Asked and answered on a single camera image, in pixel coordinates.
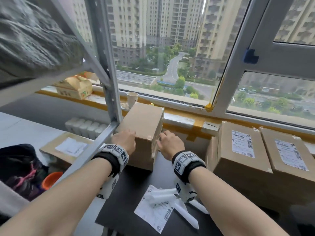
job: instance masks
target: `paper cup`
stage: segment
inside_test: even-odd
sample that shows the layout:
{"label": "paper cup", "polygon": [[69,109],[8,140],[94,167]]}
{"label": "paper cup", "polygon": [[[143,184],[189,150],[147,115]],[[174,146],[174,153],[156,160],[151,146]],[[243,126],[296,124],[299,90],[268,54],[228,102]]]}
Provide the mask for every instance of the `paper cup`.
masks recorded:
{"label": "paper cup", "polygon": [[138,93],[130,92],[127,93],[127,102],[128,102],[128,107],[129,109],[132,108],[132,106],[138,102]]}

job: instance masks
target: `orange cup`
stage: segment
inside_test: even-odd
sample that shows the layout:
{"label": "orange cup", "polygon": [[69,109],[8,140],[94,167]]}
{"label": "orange cup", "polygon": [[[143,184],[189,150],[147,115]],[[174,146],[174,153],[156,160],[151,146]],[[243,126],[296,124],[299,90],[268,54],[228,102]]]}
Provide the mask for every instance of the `orange cup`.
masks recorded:
{"label": "orange cup", "polygon": [[42,188],[44,190],[49,190],[54,183],[62,176],[63,172],[54,172],[49,174],[43,181],[42,181]]}

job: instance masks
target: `window glass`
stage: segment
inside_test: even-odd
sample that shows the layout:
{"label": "window glass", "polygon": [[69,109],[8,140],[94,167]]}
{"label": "window glass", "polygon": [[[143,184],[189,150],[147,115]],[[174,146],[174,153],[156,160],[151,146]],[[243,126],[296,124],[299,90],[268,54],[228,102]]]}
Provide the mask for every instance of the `window glass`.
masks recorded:
{"label": "window glass", "polygon": [[314,35],[315,1],[294,0],[274,41],[315,45]]}
{"label": "window glass", "polygon": [[84,0],[58,0],[70,19],[77,27],[79,33],[92,49],[94,55],[96,53],[95,46],[93,44],[92,33],[89,25],[89,18],[86,15],[86,7]]}
{"label": "window glass", "polygon": [[119,88],[212,101],[249,1],[106,0]]}
{"label": "window glass", "polygon": [[315,126],[315,81],[245,72],[228,111]]}

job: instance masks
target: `barcode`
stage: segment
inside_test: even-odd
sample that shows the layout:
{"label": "barcode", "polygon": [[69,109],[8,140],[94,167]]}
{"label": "barcode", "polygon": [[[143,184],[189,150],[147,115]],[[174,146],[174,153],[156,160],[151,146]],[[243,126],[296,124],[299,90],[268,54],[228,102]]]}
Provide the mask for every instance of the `barcode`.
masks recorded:
{"label": "barcode", "polygon": [[248,147],[253,149],[252,141],[248,140],[247,143],[248,143]]}
{"label": "barcode", "polygon": [[298,159],[302,159],[301,158],[301,155],[300,155],[300,153],[298,152],[298,151],[296,151],[296,150],[294,150],[294,153],[295,153],[295,156],[298,158]]}
{"label": "barcode", "polygon": [[172,211],[171,211],[170,209],[167,210],[167,212],[166,212],[166,214],[165,214],[165,216],[164,216],[164,219],[165,219],[166,221],[168,220],[168,218],[169,218],[171,212],[172,212]]}

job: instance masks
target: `black desk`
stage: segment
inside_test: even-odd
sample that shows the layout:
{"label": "black desk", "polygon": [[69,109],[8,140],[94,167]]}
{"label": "black desk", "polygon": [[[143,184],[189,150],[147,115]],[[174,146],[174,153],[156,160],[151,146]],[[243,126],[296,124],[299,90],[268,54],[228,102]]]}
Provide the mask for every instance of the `black desk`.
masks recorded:
{"label": "black desk", "polygon": [[142,218],[134,213],[149,185],[156,188],[175,188],[175,174],[172,164],[159,152],[155,159],[153,172],[127,166],[119,176],[110,198],[106,200],[96,223],[114,229],[121,234],[138,235],[222,235],[209,215],[206,215],[187,204],[188,212],[199,223],[199,230],[194,229],[181,215],[174,210],[163,231],[159,234]]}

